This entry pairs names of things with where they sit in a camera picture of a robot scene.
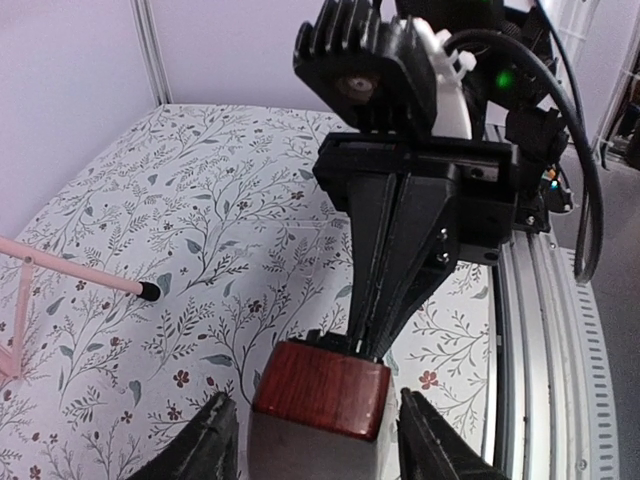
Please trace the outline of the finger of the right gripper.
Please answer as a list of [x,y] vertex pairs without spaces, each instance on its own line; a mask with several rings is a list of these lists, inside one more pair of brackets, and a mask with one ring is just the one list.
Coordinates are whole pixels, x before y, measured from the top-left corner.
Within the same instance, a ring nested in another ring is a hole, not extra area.
[[443,281],[449,256],[439,232],[455,218],[456,182],[406,176],[396,188],[373,291],[366,309],[362,352],[380,358],[418,306]]
[[353,282],[349,313],[349,349],[364,342],[379,290],[381,259],[397,189],[397,176],[356,175],[349,183]]

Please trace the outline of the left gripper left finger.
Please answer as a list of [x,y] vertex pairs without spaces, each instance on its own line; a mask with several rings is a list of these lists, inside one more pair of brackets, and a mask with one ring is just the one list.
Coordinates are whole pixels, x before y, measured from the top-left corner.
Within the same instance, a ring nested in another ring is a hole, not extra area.
[[214,394],[155,458],[129,479],[238,478],[236,403],[224,392]]

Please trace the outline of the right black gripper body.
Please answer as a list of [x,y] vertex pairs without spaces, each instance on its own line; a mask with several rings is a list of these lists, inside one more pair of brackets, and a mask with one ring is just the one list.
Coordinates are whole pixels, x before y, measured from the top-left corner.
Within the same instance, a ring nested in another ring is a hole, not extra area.
[[462,261],[496,262],[514,229],[520,152],[508,143],[432,137],[415,145],[397,136],[331,133],[319,148],[313,174],[342,212],[357,177],[452,179],[461,204]]

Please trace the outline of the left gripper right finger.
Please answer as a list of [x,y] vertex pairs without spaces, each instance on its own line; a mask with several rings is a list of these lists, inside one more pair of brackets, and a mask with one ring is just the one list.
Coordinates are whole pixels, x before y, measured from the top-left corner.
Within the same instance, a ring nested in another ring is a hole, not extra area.
[[401,390],[399,466],[402,480],[507,479],[420,392],[409,388]]

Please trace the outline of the clear metronome front cover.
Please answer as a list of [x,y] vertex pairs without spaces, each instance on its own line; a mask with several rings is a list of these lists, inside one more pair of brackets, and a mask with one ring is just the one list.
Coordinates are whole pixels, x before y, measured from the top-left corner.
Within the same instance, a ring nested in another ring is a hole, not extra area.
[[244,220],[227,225],[216,252],[235,261],[219,284],[209,328],[219,345],[246,354],[311,329],[346,329],[352,281],[348,221]]

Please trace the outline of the brown wooden metronome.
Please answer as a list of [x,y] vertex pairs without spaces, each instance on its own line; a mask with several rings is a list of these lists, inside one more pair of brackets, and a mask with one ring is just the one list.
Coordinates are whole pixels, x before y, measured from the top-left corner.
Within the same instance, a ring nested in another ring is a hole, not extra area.
[[278,342],[251,402],[251,479],[381,479],[397,401],[389,367],[324,341]]

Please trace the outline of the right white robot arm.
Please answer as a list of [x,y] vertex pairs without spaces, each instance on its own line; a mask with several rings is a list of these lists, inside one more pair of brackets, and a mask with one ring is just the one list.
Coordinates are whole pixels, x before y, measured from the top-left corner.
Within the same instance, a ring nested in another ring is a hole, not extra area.
[[569,103],[495,7],[466,13],[448,31],[327,1],[298,32],[295,74],[349,126],[313,167],[350,221],[348,328],[310,333],[314,346],[379,361],[459,262],[493,265],[514,232],[550,229],[541,183],[566,147]]

